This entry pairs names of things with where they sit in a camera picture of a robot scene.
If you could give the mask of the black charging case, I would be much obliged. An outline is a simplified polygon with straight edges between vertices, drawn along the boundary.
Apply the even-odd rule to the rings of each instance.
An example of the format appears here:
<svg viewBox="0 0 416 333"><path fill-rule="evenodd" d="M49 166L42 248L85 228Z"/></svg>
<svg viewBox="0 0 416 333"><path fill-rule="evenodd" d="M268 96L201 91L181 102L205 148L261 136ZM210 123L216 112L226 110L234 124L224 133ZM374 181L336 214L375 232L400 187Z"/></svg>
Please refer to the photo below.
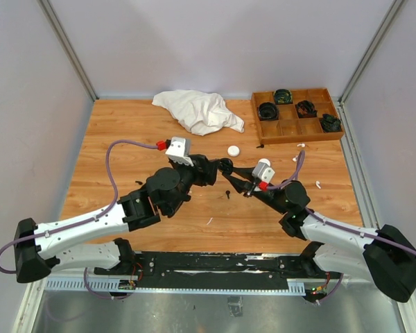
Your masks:
<svg viewBox="0 0 416 333"><path fill-rule="evenodd" d="M234 170L233 161L226 157L219 159L218 170L222 173L231 175Z"/></svg>

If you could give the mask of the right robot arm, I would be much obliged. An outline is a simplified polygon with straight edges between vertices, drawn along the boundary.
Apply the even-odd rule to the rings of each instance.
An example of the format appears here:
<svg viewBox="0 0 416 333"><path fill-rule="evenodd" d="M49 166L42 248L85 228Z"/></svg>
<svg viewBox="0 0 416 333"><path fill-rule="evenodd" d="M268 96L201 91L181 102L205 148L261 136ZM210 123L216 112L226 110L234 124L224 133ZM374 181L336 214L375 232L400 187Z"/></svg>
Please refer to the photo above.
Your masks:
<svg viewBox="0 0 416 333"><path fill-rule="evenodd" d="M265 162L253 168L223 163L219 169L238 193L254 196L282 214L279 223L288 236L309 242L300 260L307 277L323 271L351 275L374 283L397 302L408 302L416 290L416 248L396 227L356 227L310 209L297 172L273 185L275 172Z"/></svg>

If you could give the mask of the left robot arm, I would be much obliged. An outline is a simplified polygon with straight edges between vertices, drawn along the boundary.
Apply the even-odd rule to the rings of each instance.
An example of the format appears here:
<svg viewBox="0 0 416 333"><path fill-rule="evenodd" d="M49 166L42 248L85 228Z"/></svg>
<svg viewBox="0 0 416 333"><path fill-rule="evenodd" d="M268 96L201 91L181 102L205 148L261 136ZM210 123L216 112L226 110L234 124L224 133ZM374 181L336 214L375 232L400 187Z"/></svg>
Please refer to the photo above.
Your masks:
<svg viewBox="0 0 416 333"><path fill-rule="evenodd" d="M129 241L115 239L102 246L91 243L106 235L132 232L171 218L190 201L192 186L216 182L218 160L190 155L186 162L170 160L146 182L99 210L80 216L37 224L32 218L17 224L12 243L18 283L41 280L70 268L101 268L125 275L135 265Z"/></svg>

